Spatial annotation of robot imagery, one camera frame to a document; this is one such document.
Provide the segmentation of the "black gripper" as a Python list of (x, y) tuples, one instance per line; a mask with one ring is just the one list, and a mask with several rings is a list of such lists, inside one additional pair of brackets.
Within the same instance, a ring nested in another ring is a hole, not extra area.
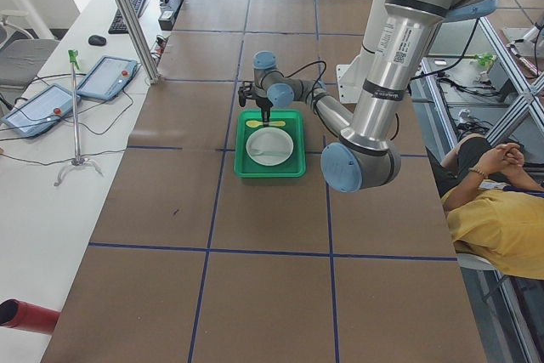
[(257, 105), (261, 109), (261, 117), (263, 124), (269, 124), (270, 122), (270, 111), (273, 107), (273, 103), (267, 98), (267, 97), (258, 97), (257, 98)]

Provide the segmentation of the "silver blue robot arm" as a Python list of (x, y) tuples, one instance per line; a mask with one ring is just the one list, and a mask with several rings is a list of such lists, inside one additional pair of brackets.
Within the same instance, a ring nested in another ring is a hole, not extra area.
[(317, 81), (290, 79), (276, 67), (275, 55), (253, 57), (254, 80), (238, 90), (240, 104), (256, 101), (263, 122), (272, 108), (304, 102), (337, 136), (322, 152), (326, 182), (340, 192), (356, 192), (391, 182), (400, 171), (400, 153), (387, 133), (405, 91), (444, 22), (476, 19), (492, 13), (498, 0), (374, 0), (382, 8), (367, 22), (375, 26), (376, 47), (354, 111), (334, 99)]

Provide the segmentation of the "person's clasped hands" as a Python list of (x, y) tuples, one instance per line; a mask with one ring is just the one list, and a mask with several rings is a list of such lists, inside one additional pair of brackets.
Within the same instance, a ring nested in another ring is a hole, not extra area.
[(503, 173), (506, 176), (517, 175), (524, 165), (524, 154), (516, 144), (502, 144), (489, 151), (491, 157), (490, 172)]

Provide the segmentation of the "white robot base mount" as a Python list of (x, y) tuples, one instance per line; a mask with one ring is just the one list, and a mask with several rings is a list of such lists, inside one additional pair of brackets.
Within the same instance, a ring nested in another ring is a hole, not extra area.
[(340, 102), (343, 104), (355, 104), (360, 98), (364, 76), (356, 63), (349, 65), (337, 65), (337, 87)]

